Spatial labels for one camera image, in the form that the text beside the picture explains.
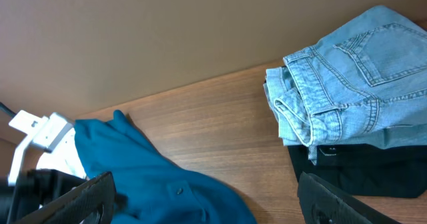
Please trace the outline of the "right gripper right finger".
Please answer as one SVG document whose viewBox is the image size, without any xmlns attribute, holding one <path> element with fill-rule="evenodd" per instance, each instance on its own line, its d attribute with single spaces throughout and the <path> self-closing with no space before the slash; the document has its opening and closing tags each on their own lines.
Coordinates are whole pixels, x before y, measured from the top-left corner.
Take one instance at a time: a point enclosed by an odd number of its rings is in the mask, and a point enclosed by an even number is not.
<svg viewBox="0 0 427 224">
<path fill-rule="evenodd" d="M 298 198 L 309 224 L 400 224 L 312 173 L 302 173 Z"/>
</svg>

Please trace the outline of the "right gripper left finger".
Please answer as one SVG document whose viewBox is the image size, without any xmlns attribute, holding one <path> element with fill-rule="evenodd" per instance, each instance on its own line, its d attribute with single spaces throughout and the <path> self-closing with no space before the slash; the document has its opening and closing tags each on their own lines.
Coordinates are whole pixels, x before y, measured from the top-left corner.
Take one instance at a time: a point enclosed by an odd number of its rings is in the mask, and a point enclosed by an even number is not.
<svg viewBox="0 0 427 224">
<path fill-rule="evenodd" d="M 14 224 L 110 224 L 113 219 L 115 184 L 110 172 L 85 180 L 56 200 L 41 206 Z"/>
</svg>

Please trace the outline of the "blue polo shirt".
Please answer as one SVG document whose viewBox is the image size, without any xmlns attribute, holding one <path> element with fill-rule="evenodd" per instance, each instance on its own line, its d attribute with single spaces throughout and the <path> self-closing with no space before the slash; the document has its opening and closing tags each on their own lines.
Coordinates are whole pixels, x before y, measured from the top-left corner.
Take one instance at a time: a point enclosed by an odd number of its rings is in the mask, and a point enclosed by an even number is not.
<svg viewBox="0 0 427 224">
<path fill-rule="evenodd" d="M 242 198 L 207 175 L 162 156 L 120 111 L 110 121 L 78 119 L 75 146 L 86 174 L 111 172 L 127 205 L 113 223 L 255 223 Z"/>
</svg>

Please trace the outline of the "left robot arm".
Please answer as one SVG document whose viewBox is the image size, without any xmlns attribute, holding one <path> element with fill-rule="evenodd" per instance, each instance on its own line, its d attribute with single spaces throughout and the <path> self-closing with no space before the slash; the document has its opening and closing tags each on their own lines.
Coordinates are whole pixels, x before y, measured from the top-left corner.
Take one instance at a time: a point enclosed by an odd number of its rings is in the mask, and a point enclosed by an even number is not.
<svg viewBox="0 0 427 224">
<path fill-rule="evenodd" d="M 54 169 L 24 172 L 12 186 L 2 178 L 1 224 L 14 223 L 84 182 L 85 179 Z"/>
</svg>

